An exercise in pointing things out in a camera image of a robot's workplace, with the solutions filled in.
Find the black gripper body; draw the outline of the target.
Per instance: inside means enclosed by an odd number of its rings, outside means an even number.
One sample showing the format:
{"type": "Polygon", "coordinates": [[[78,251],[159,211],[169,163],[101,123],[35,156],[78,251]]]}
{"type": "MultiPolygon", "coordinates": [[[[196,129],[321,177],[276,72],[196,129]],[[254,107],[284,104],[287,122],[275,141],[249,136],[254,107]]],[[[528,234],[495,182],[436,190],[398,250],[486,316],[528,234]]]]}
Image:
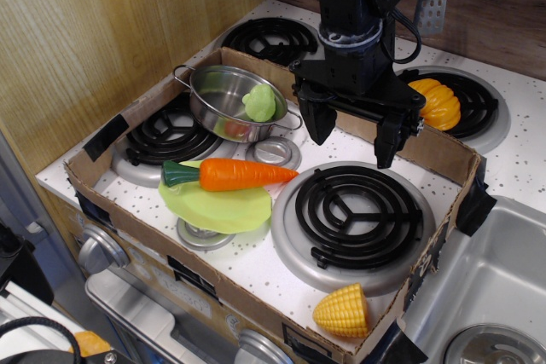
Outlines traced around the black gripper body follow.
{"type": "Polygon", "coordinates": [[[364,118],[376,124],[388,113],[402,113],[410,136],[418,136],[424,119],[420,110],[425,98],[411,89],[393,70],[395,39],[374,42],[322,44],[321,60],[294,61],[289,65],[294,75],[294,94],[300,91],[331,99],[336,112],[364,118]]]}

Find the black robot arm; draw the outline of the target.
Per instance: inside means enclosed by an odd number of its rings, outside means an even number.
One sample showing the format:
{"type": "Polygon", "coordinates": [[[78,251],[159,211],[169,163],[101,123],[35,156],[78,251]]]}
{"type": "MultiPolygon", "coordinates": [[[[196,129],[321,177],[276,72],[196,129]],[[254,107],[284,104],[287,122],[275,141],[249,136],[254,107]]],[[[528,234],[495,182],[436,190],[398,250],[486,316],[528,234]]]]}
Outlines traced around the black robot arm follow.
{"type": "Polygon", "coordinates": [[[394,72],[398,63],[413,61],[416,48],[403,59],[395,56],[395,26],[414,35],[414,24],[397,8],[400,0],[318,0],[317,31],[324,57],[290,64],[293,92],[311,139],[321,145],[331,134],[339,112],[376,124],[376,164],[391,166],[410,136],[424,125],[424,96],[394,72]]]}

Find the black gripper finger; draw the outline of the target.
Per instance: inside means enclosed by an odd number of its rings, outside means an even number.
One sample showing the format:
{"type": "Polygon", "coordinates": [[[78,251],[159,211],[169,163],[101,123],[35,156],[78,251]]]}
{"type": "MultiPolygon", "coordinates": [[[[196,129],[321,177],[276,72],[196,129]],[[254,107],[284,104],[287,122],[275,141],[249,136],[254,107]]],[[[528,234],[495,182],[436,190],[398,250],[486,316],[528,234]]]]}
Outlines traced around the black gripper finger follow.
{"type": "Polygon", "coordinates": [[[388,113],[376,125],[374,150],[378,169],[388,169],[396,153],[404,148],[410,128],[402,113],[388,113]]]}
{"type": "Polygon", "coordinates": [[[332,133],[337,112],[329,105],[329,97],[322,98],[300,91],[297,95],[299,111],[310,138],[322,145],[332,133]]]}

